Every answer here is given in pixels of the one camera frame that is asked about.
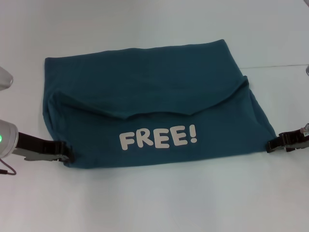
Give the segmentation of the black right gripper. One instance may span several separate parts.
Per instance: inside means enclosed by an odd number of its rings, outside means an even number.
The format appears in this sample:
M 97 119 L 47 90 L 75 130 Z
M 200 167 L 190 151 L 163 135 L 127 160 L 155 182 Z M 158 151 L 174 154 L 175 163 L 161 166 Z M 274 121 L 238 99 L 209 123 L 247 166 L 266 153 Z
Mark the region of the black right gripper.
M 272 153 L 284 149 L 291 152 L 296 149 L 304 149 L 309 146 L 309 132 L 302 130 L 280 133 L 278 137 L 266 143 L 266 152 Z

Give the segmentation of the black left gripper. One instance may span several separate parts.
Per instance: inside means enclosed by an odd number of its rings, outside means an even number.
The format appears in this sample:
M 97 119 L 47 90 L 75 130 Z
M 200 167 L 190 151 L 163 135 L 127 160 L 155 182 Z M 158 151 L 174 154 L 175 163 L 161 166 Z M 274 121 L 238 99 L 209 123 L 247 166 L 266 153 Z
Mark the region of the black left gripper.
M 21 132 L 13 154 L 24 157 L 26 161 L 74 162 L 72 148 L 65 142 L 44 140 Z

